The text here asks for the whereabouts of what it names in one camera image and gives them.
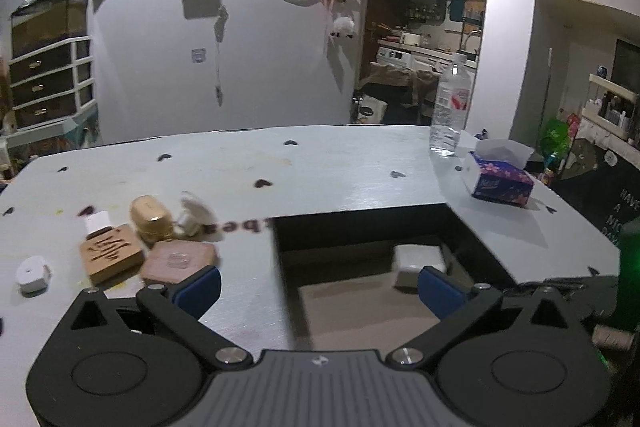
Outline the wooden coaster with logo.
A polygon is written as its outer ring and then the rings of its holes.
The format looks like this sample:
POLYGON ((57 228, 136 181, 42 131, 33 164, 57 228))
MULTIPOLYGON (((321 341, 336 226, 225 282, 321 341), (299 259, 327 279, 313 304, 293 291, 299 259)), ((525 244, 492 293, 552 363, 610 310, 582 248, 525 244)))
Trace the wooden coaster with logo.
POLYGON ((147 284, 176 285, 209 265, 218 263, 214 244, 171 239, 156 243, 140 270, 147 284))

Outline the large white charger cube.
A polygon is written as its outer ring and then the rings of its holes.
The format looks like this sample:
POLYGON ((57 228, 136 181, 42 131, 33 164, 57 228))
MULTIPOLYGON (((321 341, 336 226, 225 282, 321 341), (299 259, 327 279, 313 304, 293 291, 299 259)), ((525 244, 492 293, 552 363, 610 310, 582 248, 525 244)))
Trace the large white charger cube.
POLYGON ((394 287, 416 289, 419 274, 424 267, 433 267, 442 273, 447 272, 442 248, 418 244, 397 245, 394 248, 392 263, 394 287))

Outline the gold earbuds case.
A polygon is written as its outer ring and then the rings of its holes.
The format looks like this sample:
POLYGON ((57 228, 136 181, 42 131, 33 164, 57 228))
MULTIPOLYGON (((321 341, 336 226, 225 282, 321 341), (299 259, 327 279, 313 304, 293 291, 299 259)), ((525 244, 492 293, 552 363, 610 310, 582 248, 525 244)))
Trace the gold earbuds case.
POLYGON ((169 210, 154 196, 142 195, 130 204, 130 219, 145 241, 154 244, 169 239, 174 231, 174 221, 169 210))

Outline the carved wooden block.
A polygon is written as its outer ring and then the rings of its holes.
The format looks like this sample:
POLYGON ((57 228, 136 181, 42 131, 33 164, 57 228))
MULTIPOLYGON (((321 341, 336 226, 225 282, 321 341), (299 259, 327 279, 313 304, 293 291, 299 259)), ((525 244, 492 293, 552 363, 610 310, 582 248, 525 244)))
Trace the carved wooden block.
POLYGON ((79 252, 94 286, 140 267, 144 262, 143 246, 130 225, 119 225, 87 239, 79 246, 79 252))

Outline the black box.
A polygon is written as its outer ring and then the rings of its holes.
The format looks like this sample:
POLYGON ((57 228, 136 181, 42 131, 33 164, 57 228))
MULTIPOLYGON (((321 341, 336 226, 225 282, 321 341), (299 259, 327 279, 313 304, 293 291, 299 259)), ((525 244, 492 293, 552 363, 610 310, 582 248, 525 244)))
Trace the black box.
POLYGON ((383 353, 436 324, 411 287, 397 288, 394 250, 435 247, 463 285, 504 289, 511 274, 446 205, 337 211, 271 222, 290 347, 383 353))

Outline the white round tape measure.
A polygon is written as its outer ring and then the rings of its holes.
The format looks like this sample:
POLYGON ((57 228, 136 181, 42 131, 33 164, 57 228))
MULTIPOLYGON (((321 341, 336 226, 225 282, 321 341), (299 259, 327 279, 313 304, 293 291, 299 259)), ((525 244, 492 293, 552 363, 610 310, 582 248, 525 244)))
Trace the white round tape measure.
POLYGON ((18 266, 15 280, 23 294, 39 293, 49 287, 51 269, 43 257, 28 257, 18 266))

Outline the small white charger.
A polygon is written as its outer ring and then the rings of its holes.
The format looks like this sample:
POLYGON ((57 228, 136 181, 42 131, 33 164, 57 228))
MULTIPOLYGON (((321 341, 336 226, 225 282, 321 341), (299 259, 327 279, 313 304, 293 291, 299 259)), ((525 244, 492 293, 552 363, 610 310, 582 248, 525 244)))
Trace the small white charger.
POLYGON ((112 221, 107 211, 91 213, 84 219, 86 228, 86 239, 92 239, 113 228, 112 221))

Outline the purple tissue box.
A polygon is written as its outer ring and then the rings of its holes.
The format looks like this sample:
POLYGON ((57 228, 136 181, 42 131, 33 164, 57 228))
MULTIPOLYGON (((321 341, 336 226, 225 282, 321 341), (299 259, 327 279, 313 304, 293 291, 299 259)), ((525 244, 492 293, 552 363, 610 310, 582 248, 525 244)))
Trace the purple tissue box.
POLYGON ((534 188, 525 171, 533 153, 512 140, 480 140, 462 161, 462 181, 472 197, 525 207, 534 188))

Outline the clear water bottle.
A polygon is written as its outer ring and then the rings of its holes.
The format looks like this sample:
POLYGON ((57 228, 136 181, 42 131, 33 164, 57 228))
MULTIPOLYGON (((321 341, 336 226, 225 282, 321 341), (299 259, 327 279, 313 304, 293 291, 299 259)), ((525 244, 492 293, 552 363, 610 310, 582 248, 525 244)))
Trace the clear water bottle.
POLYGON ((451 64, 439 76, 430 129, 430 150, 440 157, 454 155, 468 115, 473 76, 462 53, 452 54, 451 64))

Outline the white drawer cabinet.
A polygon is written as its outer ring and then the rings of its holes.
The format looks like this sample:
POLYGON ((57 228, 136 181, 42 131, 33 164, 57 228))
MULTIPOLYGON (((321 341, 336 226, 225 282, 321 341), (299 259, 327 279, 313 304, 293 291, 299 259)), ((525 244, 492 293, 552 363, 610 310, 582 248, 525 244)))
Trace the white drawer cabinet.
POLYGON ((95 109, 91 39, 68 38, 12 60, 9 90, 20 130, 95 109))

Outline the white washing machine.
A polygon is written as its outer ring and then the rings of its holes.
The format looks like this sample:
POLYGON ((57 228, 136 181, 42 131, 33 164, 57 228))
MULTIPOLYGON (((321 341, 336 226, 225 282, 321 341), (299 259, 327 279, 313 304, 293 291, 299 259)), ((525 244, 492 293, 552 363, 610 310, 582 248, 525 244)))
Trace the white washing machine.
POLYGON ((376 52, 376 62, 380 65, 412 69, 412 55, 410 52, 380 46, 376 52))

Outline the white plush sheep toy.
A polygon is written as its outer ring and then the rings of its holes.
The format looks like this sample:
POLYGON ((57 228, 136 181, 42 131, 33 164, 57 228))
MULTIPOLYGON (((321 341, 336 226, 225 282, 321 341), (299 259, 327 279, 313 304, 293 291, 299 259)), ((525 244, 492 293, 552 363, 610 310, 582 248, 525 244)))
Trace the white plush sheep toy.
POLYGON ((331 24, 329 35, 332 39, 352 39, 356 35, 355 21, 350 16, 339 16, 331 24))

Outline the glass fish tank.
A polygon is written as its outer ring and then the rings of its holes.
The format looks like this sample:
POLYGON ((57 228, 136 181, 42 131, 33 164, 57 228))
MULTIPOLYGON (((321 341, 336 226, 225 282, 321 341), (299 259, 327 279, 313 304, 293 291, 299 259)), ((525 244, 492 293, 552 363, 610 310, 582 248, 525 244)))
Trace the glass fish tank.
POLYGON ((89 0, 35 0, 11 14, 12 57, 88 35, 89 0))

